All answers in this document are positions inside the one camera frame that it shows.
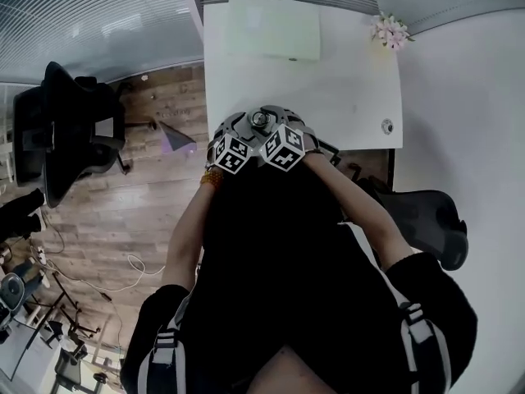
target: black office chair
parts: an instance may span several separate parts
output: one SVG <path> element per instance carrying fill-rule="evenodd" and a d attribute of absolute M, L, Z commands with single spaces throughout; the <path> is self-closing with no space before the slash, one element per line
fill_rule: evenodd
<path fill-rule="evenodd" d="M 463 265 L 468 254 L 467 225 L 459 220 L 454 201 L 446 193 L 396 193 L 373 177 L 359 180 L 358 185 L 393 217 L 410 246 L 434 254 L 445 270 Z"/>
<path fill-rule="evenodd" d="M 46 199 L 56 207 L 79 176 L 107 171 L 115 161 L 123 173 L 119 150 L 125 143 L 124 106 L 117 92 L 94 77 L 71 76 L 50 62 L 39 87 L 14 99 L 13 154 L 18 186 L 41 181 Z M 107 131 L 98 133 L 106 124 Z"/>

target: desk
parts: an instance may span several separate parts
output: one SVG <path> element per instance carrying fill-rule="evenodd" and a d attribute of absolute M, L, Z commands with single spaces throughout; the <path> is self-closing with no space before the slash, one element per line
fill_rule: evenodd
<path fill-rule="evenodd" d="M 234 112 L 265 104 L 299 114 L 317 136 L 341 150 L 403 145 L 397 58 L 370 40 L 370 16 L 320 7 L 321 61 L 230 55 L 228 3 L 204 7 L 208 132 Z M 382 130 L 389 118 L 393 131 Z"/>

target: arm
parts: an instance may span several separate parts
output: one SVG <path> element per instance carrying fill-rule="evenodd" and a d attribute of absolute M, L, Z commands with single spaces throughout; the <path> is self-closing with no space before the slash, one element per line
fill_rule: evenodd
<path fill-rule="evenodd" d="M 388 212 L 339 172 L 324 155 L 309 153 L 304 163 L 326 184 L 350 220 L 363 229 L 379 255 L 383 270 L 413 254 Z"/>
<path fill-rule="evenodd" d="M 203 246 L 204 223 L 215 191 L 209 182 L 201 184 L 176 224 L 167 249 L 162 286 L 179 285 L 189 291 L 194 286 L 195 268 Z"/>

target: wooden floor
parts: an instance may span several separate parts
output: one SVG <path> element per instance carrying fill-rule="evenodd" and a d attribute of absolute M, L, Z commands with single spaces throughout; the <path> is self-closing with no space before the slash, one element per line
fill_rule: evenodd
<path fill-rule="evenodd" d="M 127 122 L 144 115 L 164 121 L 195 139 L 198 149 L 162 154 L 160 130 L 128 130 L 123 158 L 132 162 L 131 172 L 124 176 L 115 166 L 106 174 L 78 181 L 57 208 L 44 210 L 52 227 L 34 234 L 34 243 L 43 245 L 67 276 L 114 290 L 132 285 L 139 276 L 128 264 L 128 255 L 142 259 L 148 273 L 164 264 L 171 231 L 198 188 L 208 143 L 202 65 L 156 71 L 146 81 L 140 76 L 129 81 L 134 90 L 122 97 Z M 343 153 L 340 169 L 350 176 L 352 162 L 363 167 L 364 176 L 386 179 L 386 151 Z M 0 203 L 29 191 L 8 186 Z M 57 231 L 65 242 L 63 250 Z M 18 258 L 12 262 L 16 263 L 29 255 L 30 248 L 20 241 L 14 251 Z M 104 341 L 123 348 L 129 343 L 140 306 L 157 290 L 160 280 L 161 274 L 144 275 L 133 288 L 107 292 L 111 304 L 91 287 L 61 277 L 80 302 L 81 323 L 101 327 L 112 314 Z M 58 294 L 52 280 L 51 290 L 41 290 L 37 297 L 50 301 Z"/>

